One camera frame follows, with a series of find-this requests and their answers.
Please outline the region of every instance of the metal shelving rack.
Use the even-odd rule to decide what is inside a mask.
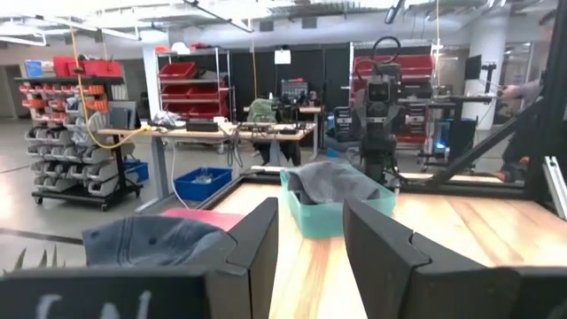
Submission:
[[[172,61],[172,57],[190,57],[190,56],[202,56],[202,55],[212,55],[214,54],[214,58],[215,58],[215,72],[216,72],[216,79],[183,79],[183,80],[161,80],[159,78],[159,75],[156,74],[156,76],[158,77],[158,92],[159,92],[159,109],[163,111],[163,105],[167,104],[167,103],[184,103],[184,104],[204,104],[204,103],[216,103],[219,105],[219,113],[221,112],[222,109],[222,101],[220,99],[221,96],[221,92],[223,92],[224,90],[228,90],[229,91],[229,120],[234,120],[236,118],[236,96],[235,96],[235,90],[232,87],[232,84],[230,82],[230,52],[226,51],[224,49],[221,48],[212,48],[212,49],[196,49],[196,50],[191,50],[188,53],[178,53],[178,52],[156,52],[156,64],[157,70],[160,70],[159,68],[159,58],[167,58],[168,62],[171,64],[173,63]],[[226,55],[226,59],[227,59],[227,72],[221,72],[220,70],[220,66],[219,66],[219,61],[220,61],[220,55]],[[228,87],[227,88],[222,88],[221,87],[221,81],[224,77],[228,78]],[[169,85],[181,85],[181,84],[203,84],[203,83],[216,83],[216,87],[217,87],[217,98],[214,99],[191,99],[191,98],[171,98],[171,99],[162,99],[161,96],[161,85],[162,84],[169,84]]]
[[[43,86],[45,84],[51,84],[51,85],[65,85],[65,86],[73,86],[76,88],[77,84],[78,84],[78,78],[77,77],[44,77],[44,78],[16,78],[14,79],[16,82],[21,82],[23,84],[26,84],[27,86],[29,86],[30,88],[35,88],[36,86]],[[121,78],[115,78],[115,77],[82,77],[82,83],[83,85],[102,85],[104,86],[105,92],[104,95],[106,97],[106,99],[108,101],[112,101],[113,100],[113,90],[112,87],[113,85],[120,85],[123,84],[123,80]],[[36,92],[35,90],[33,90],[33,92],[31,93],[27,93],[27,97],[32,99],[35,98],[33,97],[34,95],[37,95],[39,92]],[[42,100],[46,100],[48,98],[45,98],[44,95],[42,95]],[[67,113],[67,116],[69,116],[69,112],[67,111],[67,109],[65,108],[65,112]],[[68,128],[65,124],[65,121],[62,121],[60,119],[56,119],[56,120],[41,120],[41,121],[35,121],[35,124],[39,123],[39,125],[41,125],[41,129],[56,129],[60,132],[69,132],[67,134],[65,134],[66,136],[66,141],[64,142],[64,145],[59,145],[60,147],[64,147],[64,146],[74,146],[74,147],[78,147],[78,146],[85,146],[85,145],[92,145],[92,140],[87,138],[87,140],[85,142],[80,142],[80,143],[76,143],[75,141],[71,141],[68,139],[68,136],[71,136],[71,134],[74,134],[70,128]],[[118,136],[114,136],[113,137],[113,142],[115,144],[117,144],[120,141],[120,138]],[[93,171],[88,171],[89,167],[93,167],[92,165],[88,166],[88,164],[90,163],[90,161],[88,160],[95,160],[95,157],[100,158],[100,156],[95,156],[97,155],[104,155],[101,154],[101,152],[95,152],[95,151],[101,151],[103,149],[100,148],[94,148],[91,151],[91,155],[90,155],[90,159],[86,159],[84,158],[84,156],[87,156],[85,154],[82,155],[81,158],[79,158],[79,161],[73,161],[70,158],[67,158],[66,156],[63,156],[63,153],[59,153],[54,154],[54,153],[50,153],[51,157],[53,158],[48,158],[45,157],[41,154],[39,154],[38,152],[38,157],[42,159],[42,162],[38,162],[39,165],[32,165],[32,170],[38,171],[35,168],[38,168],[39,166],[45,164],[46,162],[57,162],[58,164],[61,164],[63,166],[66,167],[66,169],[68,169],[68,171],[63,172],[63,173],[55,173],[55,172],[49,172],[48,174],[46,174],[45,172],[41,171],[40,175],[46,174],[47,176],[53,175],[52,173],[54,173],[53,176],[55,176],[57,179],[55,180],[55,182],[58,182],[58,180],[62,180],[64,182],[69,182],[69,181],[73,181],[74,183],[66,183],[65,185],[62,185],[62,187],[58,188],[56,191],[55,190],[47,190],[44,188],[40,188],[37,191],[33,191],[32,192],[32,197],[35,199],[35,202],[38,205],[41,205],[43,202],[44,198],[54,198],[54,199],[63,199],[63,200],[69,200],[69,201],[76,201],[76,202],[83,202],[83,203],[90,203],[90,204],[98,204],[101,207],[101,210],[106,211],[109,207],[109,205],[114,204],[118,201],[120,201],[124,196],[128,195],[129,193],[134,192],[136,194],[136,196],[138,197],[140,195],[140,190],[142,189],[142,185],[138,185],[136,182],[132,182],[131,178],[127,178],[127,174],[128,176],[130,176],[130,173],[125,172],[124,169],[124,165],[123,165],[123,156],[124,154],[122,153],[122,147],[116,147],[114,149],[112,149],[112,153],[113,155],[108,152],[108,154],[106,154],[103,157],[106,157],[107,159],[103,159],[102,161],[98,161],[97,163],[100,165],[100,167],[97,168],[97,176],[88,176],[87,174],[85,174],[85,178],[79,178],[77,176],[72,176],[73,175],[73,170],[72,170],[72,165],[73,163],[75,163],[75,165],[79,165],[82,167],[82,169],[85,171],[84,173],[90,173],[93,174]],[[98,177],[103,177],[103,173],[106,172],[111,172],[112,175],[108,175],[108,178],[103,178],[104,180],[98,178]],[[92,183],[88,183],[92,181],[93,183],[97,183],[97,187],[96,189],[93,186]]]

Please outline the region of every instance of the ceiling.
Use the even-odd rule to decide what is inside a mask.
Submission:
[[[17,2],[9,2],[8,10],[0,13],[0,35],[60,35],[68,32],[68,27],[34,19],[36,14],[53,15],[72,19],[76,22],[131,32],[140,29],[207,27],[227,23],[226,19],[242,20],[280,20],[307,17],[325,17],[353,14],[385,12],[395,0],[201,0],[210,12],[226,19],[219,19],[186,4],[183,0],[97,0],[81,2],[76,0],[27,0],[27,8],[37,8],[33,12],[23,12]],[[466,25],[469,20],[485,14],[501,4],[511,6],[512,14],[540,14],[556,6],[556,0],[439,0],[439,15],[436,14],[435,0],[405,0],[400,15],[411,14],[428,17],[460,18]]]

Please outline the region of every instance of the workbench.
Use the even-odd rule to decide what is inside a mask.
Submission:
[[[271,177],[243,175],[200,208],[246,215],[265,198],[280,197]],[[402,193],[393,219],[487,267],[567,266],[567,223],[530,201]],[[345,240],[304,238],[280,199],[270,318],[366,317]]]
[[[273,129],[288,128],[291,124],[274,124]],[[167,176],[167,164],[165,156],[165,147],[162,138],[170,139],[184,139],[184,138],[199,138],[199,139],[213,139],[213,140],[229,140],[229,135],[235,130],[237,126],[232,123],[224,123],[220,125],[220,130],[217,132],[197,132],[187,131],[185,129],[172,129],[169,131],[159,131],[157,129],[139,133],[137,136],[151,137],[151,163],[153,165],[154,179],[156,181],[156,198],[136,209],[137,214],[145,214],[147,212],[154,212],[154,210],[161,206],[165,201],[175,197],[175,194],[169,190],[169,178]],[[315,123],[308,123],[305,129],[300,130],[294,135],[283,134],[261,134],[253,132],[239,132],[240,140],[249,140],[254,142],[270,142],[270,154],[278,154],[278,156],[270,156],[270,166],[279,167],[279,142],[298,142],[306,135],[316,129]],[[132,134],[131,130],[127,129],[100,129],[98,134],[109,136],[128,136]],[[235,167],[236,175],[239,175],[238,166]]]
[[[323,110],[323,106],[301,106],[299,108],[300,113],[313,114],[313,122],[317,125],[319,123],[322,123],[321,116]],[[244,112],[250,112],[250,106],[245,107]],[[313,155],[311,155],[311,158],[309,158],[310,160],[316,159],[317,155],[319,155],[319,130],[320,128],[313,131]]]

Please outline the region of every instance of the blue denim cloth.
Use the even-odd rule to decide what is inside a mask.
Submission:
[[[225,234],[186,218],[132,216],[82,233],[90,267],[174,266],[195,256]]]

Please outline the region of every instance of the concrete floor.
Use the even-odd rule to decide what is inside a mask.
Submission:
[[[98,206],[77,205],[65,201],[48,199],[38,206],[30,193],[33,174],[27,167],[33,160],[26,155],[27,144],[24,134],[31,127],[30,121],[0,120],[0,230],[24,230],[45,235],[81,238],[84,230],[116,221],[130,216],[137,206],[153,198],[154,184],[152,165],[150,163],[150,181],[144,185],[140,198],[131,196],[113,206],[108,212],[102,212]],[[479,134],[478,141],[486,134]],[[151,162],[150,140],[140,137],[135,139],[137,158]],[[495,172],[500,168],[500,156],[506,143],[502,143],[485,155],[478,162],[477,172]],[[226,154],[217,154],[213,148],[199,146],[183,146],[179,148],[175,164],[175,175],[181,175],[197,167],[226,167]],[[168,169],[171,169],[172,152],[167,152]],[[306,163],[311,155],[309,149],[302,152]],[[250,153],[243,153],[245,167],[259,165],[260,157],[252,158]],[[404,151],[399,155],[402,172],[419,172],[416,164],[416,152]],[[36,266],[47,249],[52,256],[54,244],[49,241],[3,235],[0,231],[0,269],[10,270],[23,249],[27,249],[26,267]],[[66,262],[67,266],[80,267],[85,264],[84,251],[81,246],[57,243],[58,262]]]

